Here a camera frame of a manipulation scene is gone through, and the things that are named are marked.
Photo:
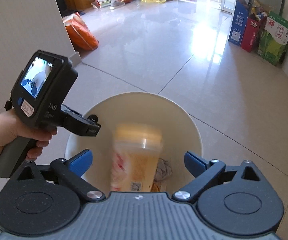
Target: hand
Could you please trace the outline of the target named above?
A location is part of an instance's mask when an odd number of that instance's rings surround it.
[[[36,159],[41,155],[43,147],[50,143],[55,134],[57,134],[56,129],[48,132],[29,128],[16,116],[13,109],[0,114],[0,154],[5,145],[12,142],[17,136],[22,136],[37,140],[36,147],[29,150],[26,157],[27,159]]]

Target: plastic bottle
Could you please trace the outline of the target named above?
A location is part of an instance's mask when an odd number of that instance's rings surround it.
[[[162,150],[160,130],[144,124],[121,124],[113,144],[111,191],[150,192]]]

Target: device handle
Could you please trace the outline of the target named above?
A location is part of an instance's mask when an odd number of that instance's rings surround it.
[[[36,140],[18,136],[0,154],[0,178],[9,178],[23,163],[27,152],[36,147]]]

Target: green box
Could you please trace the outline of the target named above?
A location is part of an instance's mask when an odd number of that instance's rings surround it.
[[[257,53],[276,66],[286,48],[287,41],[288,21],[274,12],[270,12]]]

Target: ribbed surface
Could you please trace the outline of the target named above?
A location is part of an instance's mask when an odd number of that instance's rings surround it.
[[[24,238],[2,234],[0,240]],[[175,203],[165,193],[112,193],[89,203],[65,229],[40,240],[224,240],[233,239],[207,228],[191,205]],[[270,234],[259,239],[278,239]]]

